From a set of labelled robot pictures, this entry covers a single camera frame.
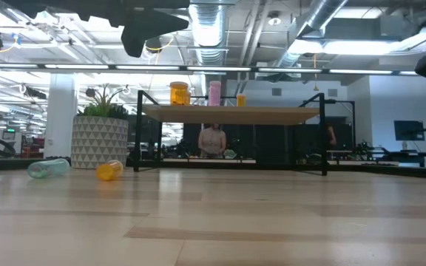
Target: green plant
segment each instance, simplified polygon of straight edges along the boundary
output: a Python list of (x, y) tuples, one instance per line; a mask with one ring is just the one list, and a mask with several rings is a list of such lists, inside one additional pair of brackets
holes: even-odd
[(108, 117), (127, 120), (129, 112), (122, 106), (111, 106), (108, 111)]
[(128, 111), (122, 106), (111, 104), (111, 100), (123, 90), (119, 89), (110, 95), (107, 92), (108, 86), (109, 84), (103, 85), (103, 94), (101, 94), (98, 90), (95, 90), (95, 95), (92, 97), (94, 102), (85, 107), (85, 110), (83, 112), (79, 112), (78, 115), (110, 117), (126, 120)]

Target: white column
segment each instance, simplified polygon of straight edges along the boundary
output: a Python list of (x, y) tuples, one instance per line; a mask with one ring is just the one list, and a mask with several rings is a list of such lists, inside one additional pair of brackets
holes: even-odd
[(73, 118), (77, 114), (78, 87), (74, 74), (51, 74), (44, 158), (70, 157)]

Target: black metal table frame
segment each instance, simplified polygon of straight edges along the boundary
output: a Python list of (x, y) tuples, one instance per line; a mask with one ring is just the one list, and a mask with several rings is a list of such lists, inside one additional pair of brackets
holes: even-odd
[[(139, 168), (141, 167), (141, 134), (142, 134), (142, 105), (144, 102), (144, 97), (150, 100), (153, 104), (159, 105), (159, 103), (154, 100), (149, 94), (147, 94), (145, 91), (138, 91), (138, 109), (136, 114), (136, 126), (135, 126), (135, 147), (134, 147), (134, 172), (138, 172)], [(322, 176), (326, 176), (328, 174), (328, 161), (326, 160), (326, 150), (327, 150), (327, 144), (328, 144), (328, 132), (325, 125), (325, 94), (324, 93), (318, 93), (317, 95), (313, 96), (309, 100), (304, 101), (300, 106), (300, 108), (305, 108), (305, 106), (313, 101), (319, 102), (319, 131), (320, 131), (320, 150), (322, 159), (320, 162), (320, 169), (322, 172)], [(162, 158), (161, 158), (161, 149), (160, 145), (162, 143), (162, 121), (159, 122), (159, 131), (158, 131), (158, 150), (155, 157), (155, 167), (161, 167), (162, 166)], [(295, 163), (292, 163), (290, 165), (291, 170), (294, 170), (296, 168)]]
[[(319, 100), (312, 100), (311, 102), (313, 103), (318, 103)], [(353, 135), (352, 141), (353, 141), (353, 149), (356, 148), (356, 103), (354, 102), (354, 100), (332, 100), (332, 99), (328, 99), (325, 100), (325, 104), (336, 104), (336, 103), (350, 103), (351, 104), (351, 113), (352, 113), (352, 118), (351, 118), (351, 132)]]

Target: yellow jar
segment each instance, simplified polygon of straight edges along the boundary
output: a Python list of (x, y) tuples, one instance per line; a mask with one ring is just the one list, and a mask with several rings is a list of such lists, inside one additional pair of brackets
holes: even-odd
[(236, 95), (236, 105), (237, 106), (246, 106), (246, 96), (244, 94)]
[(170, 83), (170, 104), (184, 105), (188, 89), (189, 85), (185, 82), (179, 81)]

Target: white geometric planter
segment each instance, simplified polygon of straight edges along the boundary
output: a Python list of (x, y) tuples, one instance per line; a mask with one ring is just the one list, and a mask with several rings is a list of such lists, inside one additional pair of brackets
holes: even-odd
[(128, 121), (77, 116), (73, 119), (72, 167), (96, 169), (110, 160), (126, 165)]

